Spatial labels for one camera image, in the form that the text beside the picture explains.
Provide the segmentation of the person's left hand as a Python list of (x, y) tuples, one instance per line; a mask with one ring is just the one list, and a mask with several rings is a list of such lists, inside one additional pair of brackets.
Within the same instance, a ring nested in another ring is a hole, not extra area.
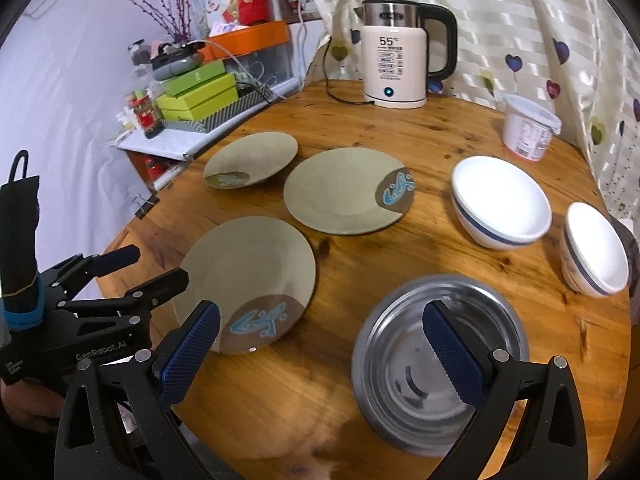
[(49, 432), (62, 414), (64, 399), (30, 382), (9, 386), (2, 382), (1, 403), (12, 422), (38, 432)]

